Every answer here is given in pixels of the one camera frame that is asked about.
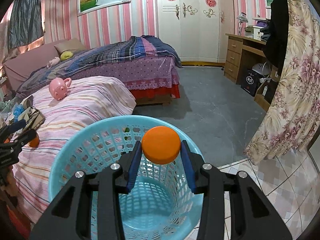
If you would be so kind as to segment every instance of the black bag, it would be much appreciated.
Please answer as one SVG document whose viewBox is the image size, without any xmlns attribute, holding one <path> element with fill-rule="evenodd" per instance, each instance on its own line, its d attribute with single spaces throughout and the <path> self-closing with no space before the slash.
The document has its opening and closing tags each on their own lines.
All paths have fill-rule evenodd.
<svg viewBox="0 0 320 240">
<path fill-rule="evenodd" d="M 241 80 L 241 88 L 247 91 L 251 96 L 255 96 L 256 91 L 260 85 L 260 78 L 263 76 L 252 69 L 247 69 L 244 72 Z"/>
</svg>

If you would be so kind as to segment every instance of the orange ball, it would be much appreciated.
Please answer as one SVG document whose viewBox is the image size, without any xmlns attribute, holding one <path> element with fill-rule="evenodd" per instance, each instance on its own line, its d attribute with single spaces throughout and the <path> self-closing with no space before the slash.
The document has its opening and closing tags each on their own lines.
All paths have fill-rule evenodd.
<svg viewBox="0 0 320 240">
<path fill-rule="evenodd" d="M 179 135 L 171 128 L 157 126 L 145 133 L 141 141 L 145 157 L 155 164 L 168 164 L 180 152 Z"/>
<path fill-rule="evenodd" d="M 36 138 L 29 142 L 29 146 L 32 148 L 37 148 L 40 143 L 39 135 L 37 134 Z"/>
</svg>

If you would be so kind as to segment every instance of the wooden bed frame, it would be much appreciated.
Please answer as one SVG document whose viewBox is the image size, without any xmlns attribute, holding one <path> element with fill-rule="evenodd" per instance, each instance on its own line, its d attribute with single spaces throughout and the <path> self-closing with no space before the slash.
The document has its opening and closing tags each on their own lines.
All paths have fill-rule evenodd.
<svg viewBox="0 0 320 240">
<path fill-rule="evenodd" d="M 171 103 L 171 95 L 156 95 L 154 98 L 139 98 L 136 100 L 137 106 L 162 104 L 168 106 Z"/>
</svg>

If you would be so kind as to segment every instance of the white container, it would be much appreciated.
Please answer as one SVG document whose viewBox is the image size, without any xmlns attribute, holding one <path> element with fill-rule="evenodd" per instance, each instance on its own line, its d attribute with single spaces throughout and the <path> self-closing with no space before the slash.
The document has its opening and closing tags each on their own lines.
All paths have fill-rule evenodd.
<svg viewBox="0 0 320 240">
<path fill-rule="evenodd" d="M 249 25 L 248 27 L 244 28 L 244 36 L 261 41 L 261 36 L 263 33 L 260 32 L 260 29 L 262 28 L 263 27 Z"/>
</svg>

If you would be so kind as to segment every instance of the pink plush toy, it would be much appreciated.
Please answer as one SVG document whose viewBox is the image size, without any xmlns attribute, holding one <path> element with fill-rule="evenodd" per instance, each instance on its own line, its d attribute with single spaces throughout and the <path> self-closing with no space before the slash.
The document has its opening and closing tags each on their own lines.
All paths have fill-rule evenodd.
<svg viewBox="0 0 320 240">
<path fill-rule="evenodd" d="M 62 78 L 55 78 L 50 82 L 49 92 L 52 97 L 58 101 L 61 101 L 68 94 L 68 87 L 71 86 L 71 78 L 66 78 L 63 80 Z"/>
</svg>

